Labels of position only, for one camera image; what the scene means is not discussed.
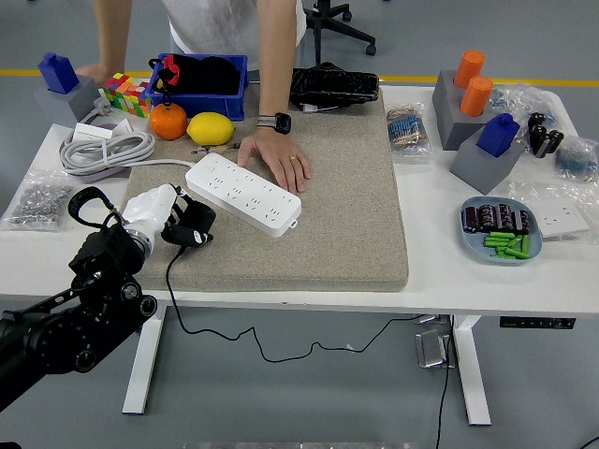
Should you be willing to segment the person's right hand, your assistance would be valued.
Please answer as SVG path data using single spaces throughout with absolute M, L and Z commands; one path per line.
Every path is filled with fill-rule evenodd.
M 76 69 L 78 75 L 91 78 L 97 85 L 102 85 L 110 80 L 115 74 L 123 73 L 124 67 L 122 65 L 103 65 L 100 63 L 83 65 Z

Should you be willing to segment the person's left hand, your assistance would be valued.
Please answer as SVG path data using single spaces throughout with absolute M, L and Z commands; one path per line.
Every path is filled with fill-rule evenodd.
M 268 166 L 280 187 L 293 194 L 306 192 L 306 182 L 312 177 L 309 159 L 289 136 L 273 128 L 259 126 L 241 141 L 238 166 L 245 167 L 251 156 L 259 156 Z

